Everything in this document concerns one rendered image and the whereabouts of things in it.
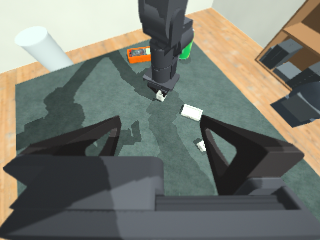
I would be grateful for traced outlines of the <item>orange multimeter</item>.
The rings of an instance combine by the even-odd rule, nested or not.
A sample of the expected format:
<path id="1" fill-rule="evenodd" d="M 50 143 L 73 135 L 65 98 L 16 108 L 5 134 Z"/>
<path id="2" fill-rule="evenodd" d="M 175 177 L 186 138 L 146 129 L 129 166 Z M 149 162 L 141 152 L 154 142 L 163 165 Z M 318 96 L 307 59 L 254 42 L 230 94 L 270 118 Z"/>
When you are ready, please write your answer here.
<path id="1" fill-rule="evenodd" d="M 129 63 L 151 61 L 150 47 L 128 49 Z"/>

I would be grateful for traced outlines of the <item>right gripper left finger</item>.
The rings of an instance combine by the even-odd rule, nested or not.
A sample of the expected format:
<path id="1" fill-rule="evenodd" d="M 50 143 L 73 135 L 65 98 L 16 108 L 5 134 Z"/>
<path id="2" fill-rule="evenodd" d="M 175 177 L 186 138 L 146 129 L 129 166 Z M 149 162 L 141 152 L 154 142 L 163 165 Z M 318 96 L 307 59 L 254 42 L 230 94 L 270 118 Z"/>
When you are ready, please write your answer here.
<path id="1" fill-rule="evenodd" d="M 86 148 L 111 131 L 105 146 L 98 156 L 114 156 L 121 125 L 120 116 L 116 115 L 99 123 L 30 144 L 19 154 L 86 156 Z"/>

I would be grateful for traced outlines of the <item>green and yellow drink can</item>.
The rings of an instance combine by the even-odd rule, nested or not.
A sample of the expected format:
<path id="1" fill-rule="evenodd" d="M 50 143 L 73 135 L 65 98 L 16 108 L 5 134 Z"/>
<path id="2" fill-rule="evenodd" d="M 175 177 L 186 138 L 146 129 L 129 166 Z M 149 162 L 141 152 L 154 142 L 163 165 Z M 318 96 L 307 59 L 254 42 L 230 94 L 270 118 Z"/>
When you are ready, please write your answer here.
<path id="1" fill-rule="evenodd" d="M 192 42 L 182 50 L 182 54 L 180 54 L 179 59 L 184 60 L 184 59 L 187 59 L 189 57 L 191 46 L 192 46 Z"/>

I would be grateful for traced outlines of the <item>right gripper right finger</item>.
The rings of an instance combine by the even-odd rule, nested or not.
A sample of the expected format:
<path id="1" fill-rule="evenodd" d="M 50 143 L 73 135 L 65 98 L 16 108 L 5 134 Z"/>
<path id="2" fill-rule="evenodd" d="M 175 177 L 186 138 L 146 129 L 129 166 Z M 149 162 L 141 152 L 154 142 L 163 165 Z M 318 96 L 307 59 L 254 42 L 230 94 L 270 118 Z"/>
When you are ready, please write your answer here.
<path id="1" fill-rule="evenodd" d="M 280 177 L 305 154 L 294 144 L 230 125 L 206 115 L 200 129 L 218 195 L 233 195 L 249 178 Z M 211 131 L 236 148 L 229 164 Z"/>

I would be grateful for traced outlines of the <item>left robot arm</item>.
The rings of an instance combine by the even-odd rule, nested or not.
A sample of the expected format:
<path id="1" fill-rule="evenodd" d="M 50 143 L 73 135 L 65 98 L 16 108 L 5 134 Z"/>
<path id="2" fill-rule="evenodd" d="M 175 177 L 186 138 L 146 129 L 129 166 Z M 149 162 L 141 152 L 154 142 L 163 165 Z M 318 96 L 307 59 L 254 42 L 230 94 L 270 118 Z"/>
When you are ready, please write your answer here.
<path id="1" fill-rule="evenodd" d="M 182 50 L 194 38 L 193 20 L 185 17 L 187 4 L 188 0 L 138 0 L 143 33 L 151 37 L 151 63 L 157 68 L 167 68 L 172 64 L 170 80 L 176 73 Z"/>

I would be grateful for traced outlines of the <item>white cube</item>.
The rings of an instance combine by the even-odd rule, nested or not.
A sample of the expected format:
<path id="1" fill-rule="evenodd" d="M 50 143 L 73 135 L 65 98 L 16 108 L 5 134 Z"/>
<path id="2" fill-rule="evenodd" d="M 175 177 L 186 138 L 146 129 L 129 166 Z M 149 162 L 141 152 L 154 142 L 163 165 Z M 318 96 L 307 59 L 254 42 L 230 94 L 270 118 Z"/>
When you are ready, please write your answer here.
<path id="1" fill-rule="evenodd" d="M 165 99 L 165 97 L 163 97 L 163 95 L 162 95 L 162 93 L 161 93 L 161 91 L 159 90 L 158 91 L 158 93 L 156 94 L 156 97 L 157 97 L 157 99 L 159 99 L 159 100 L 161 100 L 161 101 L 163 101 L 164 99 Z"/>
<path id="2" fill-rule="evenodd" d="M 205 150 L 206 150 L 203 141 L 199 142 L 199 143 L 197 144 L 197 146 L 199 147 L 199 149 L 200 149 L 201 151 L 205 151 Z"/>

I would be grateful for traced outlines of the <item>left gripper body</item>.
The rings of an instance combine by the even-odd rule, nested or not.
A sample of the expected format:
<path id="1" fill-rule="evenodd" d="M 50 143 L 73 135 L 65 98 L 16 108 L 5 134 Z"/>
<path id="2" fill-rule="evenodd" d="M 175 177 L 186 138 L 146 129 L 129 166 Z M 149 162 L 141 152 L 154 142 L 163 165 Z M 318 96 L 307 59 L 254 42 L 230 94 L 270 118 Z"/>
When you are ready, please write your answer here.
<path id="1" fill-rule="evenodd" d="M 143 75 L 143 80 L 148 81 L 148 86 L 158 89 L 164 93 L 167 93 L 169 90 L 172 92 L 180 77 L 179 74 L 175 73 L 173 78 L 170 80 L 172 64 L 167 68 L 157 68 L 153 66 L 152 63 L 151 66 Z"/>

